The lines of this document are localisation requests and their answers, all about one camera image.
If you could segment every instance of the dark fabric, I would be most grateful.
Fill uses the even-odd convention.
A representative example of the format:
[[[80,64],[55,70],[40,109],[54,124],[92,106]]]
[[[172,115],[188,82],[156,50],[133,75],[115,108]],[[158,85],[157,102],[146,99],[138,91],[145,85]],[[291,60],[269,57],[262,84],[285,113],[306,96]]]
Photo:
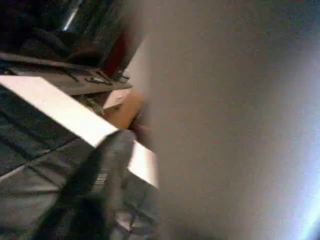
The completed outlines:
[[[29,231],[93,147],[0,86],[0,236]]]
[[[156,239],[133,145],[120,130],[94,149],[0,86],[0,239]]]

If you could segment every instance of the gray wall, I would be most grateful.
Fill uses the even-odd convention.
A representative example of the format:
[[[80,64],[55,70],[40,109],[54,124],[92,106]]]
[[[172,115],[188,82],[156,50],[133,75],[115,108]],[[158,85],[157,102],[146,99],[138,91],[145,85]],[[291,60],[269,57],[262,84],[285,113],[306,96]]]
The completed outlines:
[[[312,239],[320,14],[266,2],[145,1],[164,239]]]

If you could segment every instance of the white panel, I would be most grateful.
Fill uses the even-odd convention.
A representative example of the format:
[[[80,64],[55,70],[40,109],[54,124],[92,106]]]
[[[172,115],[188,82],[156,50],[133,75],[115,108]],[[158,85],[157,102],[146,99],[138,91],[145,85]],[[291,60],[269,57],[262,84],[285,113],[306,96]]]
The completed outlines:
[[[41,77],[0,76],[0,84],[93,147],[117,130],[116,127]],[[157,186],[155,164],[155,154],[136,143],[129,170],[146,182]]]

